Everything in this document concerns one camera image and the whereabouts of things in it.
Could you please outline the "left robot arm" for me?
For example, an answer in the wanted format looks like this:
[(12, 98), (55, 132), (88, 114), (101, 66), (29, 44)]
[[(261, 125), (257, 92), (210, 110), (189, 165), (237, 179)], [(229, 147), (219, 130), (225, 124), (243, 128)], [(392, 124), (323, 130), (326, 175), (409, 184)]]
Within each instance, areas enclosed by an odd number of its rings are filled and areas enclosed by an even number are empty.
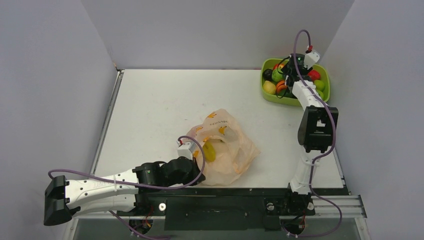
[(83, 180), (70, 180), (64, 175), (48, 175), (51, 181), (44, 191), (44, 226), (69, 222), (73, 217), (105, 211), (133, 211), (143, 215), (149, 209), (144, 193), (196, 186), (206, 177), (204, 165), (180, 156), (169, 162), (147, 162), (127, 171), (97, 177), (83, 172)]

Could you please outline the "translucent orange plastic bag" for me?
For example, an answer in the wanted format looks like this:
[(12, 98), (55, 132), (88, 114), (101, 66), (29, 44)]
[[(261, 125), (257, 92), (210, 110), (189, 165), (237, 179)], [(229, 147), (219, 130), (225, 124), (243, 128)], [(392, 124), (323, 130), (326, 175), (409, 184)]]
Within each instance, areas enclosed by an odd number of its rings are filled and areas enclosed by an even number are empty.
[(222, 108), (210, 113), (202, 124), (192, 127), (187, 135), (202, 146), (209, 140), (215, 148), (215, 161), (205, 161), (205, 180), (202, 184), (206, 186), (229, 186), (248, 170), (261, 153), (238, 121)]

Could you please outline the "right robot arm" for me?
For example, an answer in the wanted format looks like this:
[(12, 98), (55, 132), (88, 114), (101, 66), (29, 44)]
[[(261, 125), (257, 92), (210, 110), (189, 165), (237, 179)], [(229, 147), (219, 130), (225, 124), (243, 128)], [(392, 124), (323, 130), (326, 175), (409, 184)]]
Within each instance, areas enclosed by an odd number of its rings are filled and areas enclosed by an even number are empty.
[(286, 92), (297, 98), (303, 109), (297, 132), (297, 140), (303, 150), (288, 184), (291, 192), (282, 199), (284, 211), (294, 216), (313, 210), (311, 189), (314, 171), (320, 159), (327, 156), (335, 144), (338, 109), (324, 102), (308, 76), (320, 57), (315, 50), (308, 50), (306, 54), (291, 54), (281, 69), (285, 76)]

